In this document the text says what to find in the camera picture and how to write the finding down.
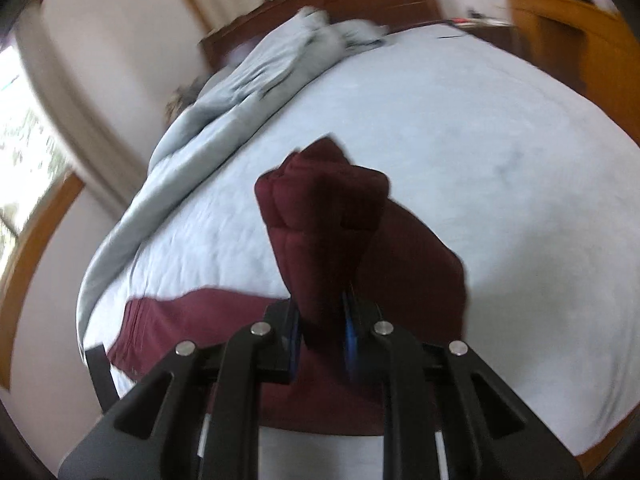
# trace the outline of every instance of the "bed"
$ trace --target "bed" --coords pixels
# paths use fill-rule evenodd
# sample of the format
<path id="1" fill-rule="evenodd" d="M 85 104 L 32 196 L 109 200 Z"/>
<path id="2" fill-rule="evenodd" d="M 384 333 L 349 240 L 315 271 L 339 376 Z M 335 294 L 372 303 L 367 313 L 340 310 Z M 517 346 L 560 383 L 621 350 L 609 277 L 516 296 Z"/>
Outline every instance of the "bed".
<path id="1" fill-rule="evenodd" d="M 187 140 L 168 131 L 159 146 L 171 148 L 152 160 L 88 269 L 81 351 L 114 346 L 132 298 L 203 286 L 287 297 L 252 189 L 292 150 L 331 132 L 355 164 L 385 173 L 393 199 L 462 259 L 465 339 L 571 452 L 593 447 L 640 401 L 638 147 L 550 76 L 439 23 L 435 0 L 274 0 L 203 40 L 212 69 L 304 6 L 391 34 L 332 62 L 245 137 L 212 133 L 233 111 L 202 120 Z M 183 185 L 171 180 L 180 168 L 203 173 Z M 155 223 L 140 228 L 144 215 Z M 136 379 L 132 369 L 112 374 L 121 394 Z M 269 450 L 283 446 L 290 460 L 274 462 Z M 262 428 L 261 471 L 296 476 L 311 461 L 317 478 L 373 478 L 381 450 L 375 436 Z M 306 465 L 295 458 L 302 453 Z"/>

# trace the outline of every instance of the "window frame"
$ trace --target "window frame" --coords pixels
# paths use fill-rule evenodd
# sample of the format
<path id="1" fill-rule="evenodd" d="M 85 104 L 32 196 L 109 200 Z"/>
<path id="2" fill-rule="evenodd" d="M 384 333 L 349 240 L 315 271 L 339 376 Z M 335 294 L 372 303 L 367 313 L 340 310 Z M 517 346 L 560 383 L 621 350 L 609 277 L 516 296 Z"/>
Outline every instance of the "window frame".
<path id="1" fill-rule="evenodd" d="M 73 171 L 53 181 L 20 232 L 0 276 L 0 387 L 7 390 L 18 322 L 31 280 L 51 237 L 83 189 L 84 182 Z"/>

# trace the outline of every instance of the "gray blanket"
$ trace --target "gray blanket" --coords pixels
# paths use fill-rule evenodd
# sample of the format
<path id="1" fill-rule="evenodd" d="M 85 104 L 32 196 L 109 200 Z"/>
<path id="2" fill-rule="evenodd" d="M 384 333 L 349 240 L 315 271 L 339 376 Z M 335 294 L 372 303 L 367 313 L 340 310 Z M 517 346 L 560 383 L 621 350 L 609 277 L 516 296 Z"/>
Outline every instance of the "gray blanket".
<path id="1" fill-rule="evenodd" d="M 305 7 L 175 120 L 151 156 L 144 186 L 82 280 L 76 311 L 82 355 L 95 304 L 140 243 L 302 87 L 341 59 L 375 48 L 383 35 L 382 28 L 362 20 L 329 25 L 324 12 Z"/>

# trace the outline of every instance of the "wooden headboard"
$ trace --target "wooden headboard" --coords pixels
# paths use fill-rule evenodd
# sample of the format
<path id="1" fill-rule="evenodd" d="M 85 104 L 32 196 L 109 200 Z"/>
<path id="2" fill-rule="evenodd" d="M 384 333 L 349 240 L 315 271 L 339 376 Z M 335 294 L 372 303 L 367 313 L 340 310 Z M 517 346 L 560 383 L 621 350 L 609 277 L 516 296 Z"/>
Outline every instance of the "wooden headboard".
<path id="1" fill-rule="evenodd" d="M 271 0 L 200 41 L 210 67 L 219 70 L 234 48 L 263 37 L 305 6 L 326 10 L 334 23 L 361 18 L 386 25 L 390 32 L 442 18 L 437 0 Z"/>

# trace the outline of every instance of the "bedside table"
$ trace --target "bedside table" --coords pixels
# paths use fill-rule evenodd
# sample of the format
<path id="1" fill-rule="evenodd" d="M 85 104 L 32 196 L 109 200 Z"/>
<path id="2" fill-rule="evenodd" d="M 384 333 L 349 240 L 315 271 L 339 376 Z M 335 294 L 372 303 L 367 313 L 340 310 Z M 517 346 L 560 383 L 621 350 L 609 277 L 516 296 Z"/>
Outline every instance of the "bedside table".
<path id="1" fill-rule="evenodd" d="M 518 29 L 513 23 L 485 18 L 450 20 L 453 27 L 525 59 Z"/>

